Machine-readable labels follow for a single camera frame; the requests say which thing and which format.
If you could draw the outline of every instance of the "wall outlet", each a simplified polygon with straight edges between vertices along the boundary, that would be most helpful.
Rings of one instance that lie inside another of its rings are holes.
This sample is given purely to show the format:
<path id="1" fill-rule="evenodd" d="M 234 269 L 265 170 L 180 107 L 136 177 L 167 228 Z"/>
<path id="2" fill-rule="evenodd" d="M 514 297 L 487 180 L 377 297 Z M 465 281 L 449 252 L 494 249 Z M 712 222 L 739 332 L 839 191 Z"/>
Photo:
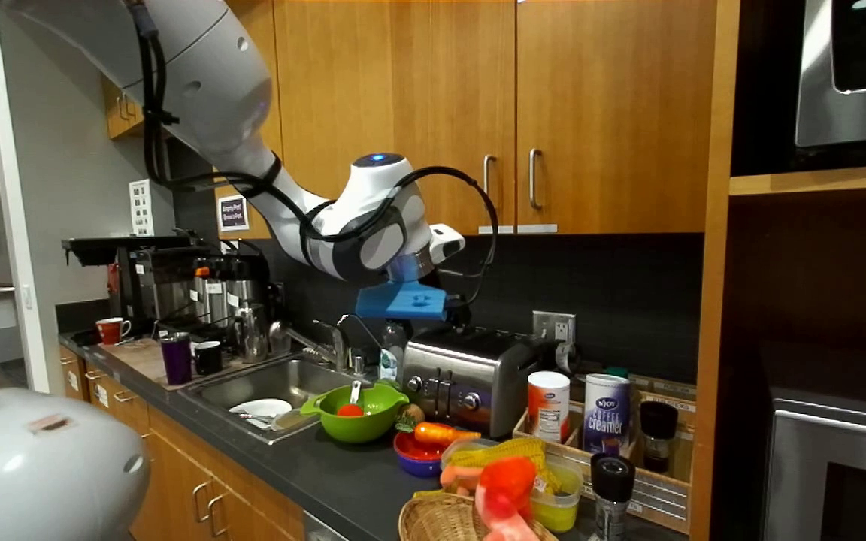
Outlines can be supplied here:
<path id="1" fill-rule="evenodd" d="M 532 310 L 532 336 L 556 340 L 556 364 L 570 370 L 574 351 L 574 314 Z"/>

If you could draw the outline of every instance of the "lower cabinet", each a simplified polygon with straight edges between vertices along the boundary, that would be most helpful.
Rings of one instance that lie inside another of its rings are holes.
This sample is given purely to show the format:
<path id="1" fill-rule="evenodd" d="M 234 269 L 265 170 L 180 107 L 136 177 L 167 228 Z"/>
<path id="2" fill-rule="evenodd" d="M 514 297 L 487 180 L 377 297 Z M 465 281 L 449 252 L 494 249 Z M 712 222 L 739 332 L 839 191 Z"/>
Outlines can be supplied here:
<path id="1" fill-rule="evenodd" d="M 80 367 L 80 356 L 64 350 L 64 370 Z M 240 537 L 240 541 L 298 541 L 303 537 L 303 512 L 265 480 L 232 464 L 227 455 L 151 408 L 108 374 L 87 367 L 82 393 L 97 408 L 130 423 L 151 458 L 151 491 L 133 524 L 136 541 L 162 537 Z"/>

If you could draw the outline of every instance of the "kitchen sink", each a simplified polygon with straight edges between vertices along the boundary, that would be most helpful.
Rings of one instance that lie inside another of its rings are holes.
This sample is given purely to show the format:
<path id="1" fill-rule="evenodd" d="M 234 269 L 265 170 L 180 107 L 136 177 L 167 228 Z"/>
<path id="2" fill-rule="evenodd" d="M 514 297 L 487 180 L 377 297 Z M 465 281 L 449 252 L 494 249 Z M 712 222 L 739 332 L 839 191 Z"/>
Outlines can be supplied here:
<path id="1" fill-rule="evenodd" d="M 302 412 L 314 393 L 342 389 L 349 383 L 351 377 L 335 370 L 331 364 L 289 357 L 200 378 L 180 389 L 180 397 L 240 428 L 252 440 L 274 446 L 292 432 L 315 428 L 320 419 Z"/>

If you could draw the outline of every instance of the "faucet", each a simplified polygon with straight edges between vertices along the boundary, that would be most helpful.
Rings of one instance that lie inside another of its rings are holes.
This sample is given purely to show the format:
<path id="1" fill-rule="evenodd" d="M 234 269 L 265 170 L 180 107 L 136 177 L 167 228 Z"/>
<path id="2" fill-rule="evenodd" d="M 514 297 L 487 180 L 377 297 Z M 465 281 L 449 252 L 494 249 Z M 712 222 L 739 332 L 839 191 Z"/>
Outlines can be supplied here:
<path id="1" fill-rule="evenodd" d="M 295 332 L 295 329 L 282 329 L 279 323 L 271 326 L 271 340 L 278 336 L 289 336 L 295 344 L 302 344 L 303 350 L 310 350 L 314 356 L 326 357 L 327 364 L 335 364 L 339 374 L 349 370 L 345 360 L 345 336 L 338 326 L 320 323 L 314 320 L 315 329 L 331 335 L 331 344 L 315 344 L 308 335 Z"/>

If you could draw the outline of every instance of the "toaster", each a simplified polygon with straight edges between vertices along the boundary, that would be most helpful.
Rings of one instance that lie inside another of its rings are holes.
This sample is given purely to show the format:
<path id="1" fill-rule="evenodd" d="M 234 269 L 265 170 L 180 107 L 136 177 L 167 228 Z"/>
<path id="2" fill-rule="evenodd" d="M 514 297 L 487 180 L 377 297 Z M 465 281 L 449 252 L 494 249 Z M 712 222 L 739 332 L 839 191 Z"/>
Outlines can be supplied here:
<path id="1" fill-rule="evenodd" d="M 502 440 L 525 414 L 532 367 L 525 335 L 433 329 L 406 344 L 403 389 L 427 419 Z"/>

